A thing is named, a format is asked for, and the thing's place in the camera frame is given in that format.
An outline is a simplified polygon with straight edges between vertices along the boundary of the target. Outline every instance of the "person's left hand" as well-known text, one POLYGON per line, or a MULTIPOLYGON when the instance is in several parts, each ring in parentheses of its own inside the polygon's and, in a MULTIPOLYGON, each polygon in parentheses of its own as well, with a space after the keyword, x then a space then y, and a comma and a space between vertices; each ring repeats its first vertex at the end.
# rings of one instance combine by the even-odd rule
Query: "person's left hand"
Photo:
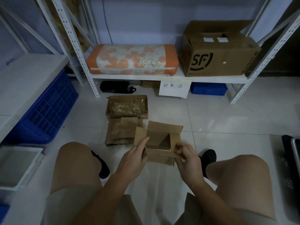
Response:
POLYGON ((145 137, 141 140, 137 146, 134 146, 123 155, 119 163, 116 173, 125 178, 128 184, 139 176, 148 160, 148 155, 142 158, 148 140, 149 137, 145 137))

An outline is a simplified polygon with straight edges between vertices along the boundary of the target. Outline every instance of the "small cardboard box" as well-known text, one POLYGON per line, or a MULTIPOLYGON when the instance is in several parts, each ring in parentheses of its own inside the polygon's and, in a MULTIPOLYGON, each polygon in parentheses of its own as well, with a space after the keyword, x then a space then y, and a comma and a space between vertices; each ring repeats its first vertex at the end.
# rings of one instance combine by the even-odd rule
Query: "small cardboard box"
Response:
POLYGON ((179 52, 186 76, 242 75, 261 48, 242 33, 252 21, 190 21, 179 52))
POLYGON ((148 100, 146 95, 118 95, 118 96, 109 96, 106 107, 106 117, 108 120, 112 118, 131 118, 138 117, 141 119, 148 119, 148 100), (133 101, 142 101, 145 103, 145 112, 140 114, 115 114, 111 113, 110 106, 112 101, 117 103, 127 103, 133 101))
POLYGON ((134 137, 134 145, 145 137, 149 136, 145 148, 146 154, 148 154, 148 162, 162 163, 169 166, 174 165, 174 158, 182 157, 176 154, 176 143, 181 142, 180 133, 183 126, 170 125, 155 121, 149 121, 147 129, 137 127, 134 137))
POLYGON ((137 117, 110 119, 105 144, 121 145, 133 143, 137 127, 143 127, 143 120, 137 117))
POLYGON ((142 80, 143 88, 160 88, 160 81, 157 80, 142 80))

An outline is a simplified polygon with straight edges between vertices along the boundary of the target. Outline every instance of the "orange flower pattern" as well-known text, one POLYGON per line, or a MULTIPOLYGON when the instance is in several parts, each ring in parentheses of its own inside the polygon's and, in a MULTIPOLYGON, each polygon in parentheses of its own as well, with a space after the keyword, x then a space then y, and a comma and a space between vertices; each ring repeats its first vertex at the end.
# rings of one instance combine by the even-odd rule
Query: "orange flower pattern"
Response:
POLYGON ((163 74, 166 51, 164 45, 105 44, 96 62, 107 74, 163 74))

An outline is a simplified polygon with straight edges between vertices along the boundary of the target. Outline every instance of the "black wire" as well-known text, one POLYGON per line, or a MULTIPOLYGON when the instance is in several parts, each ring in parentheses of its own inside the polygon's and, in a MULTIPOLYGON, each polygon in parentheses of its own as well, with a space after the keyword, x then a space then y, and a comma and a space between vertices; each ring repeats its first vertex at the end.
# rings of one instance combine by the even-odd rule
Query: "black wire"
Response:
POLYGON ((103 13, 104 13, 104 19, 105 19, 106 28, 107 28, 108 34, 110 35, 110 31, 109 31, 109 29, 108 29, 107 22, 106 22, 105 9, 104 9, 104 1, 103 1, 103 0, 102 0, 102 6, 103 6, 103 13))

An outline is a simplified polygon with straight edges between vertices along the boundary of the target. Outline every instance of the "black bag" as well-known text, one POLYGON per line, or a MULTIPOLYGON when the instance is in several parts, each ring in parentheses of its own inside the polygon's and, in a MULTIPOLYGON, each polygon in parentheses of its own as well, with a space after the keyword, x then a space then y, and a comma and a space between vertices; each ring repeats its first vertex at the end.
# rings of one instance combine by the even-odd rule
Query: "black bag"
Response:
POLYGON ((136 88, 130 86, 128 81, 103 81, 100 90, 107 93, 132 94, 136 88))

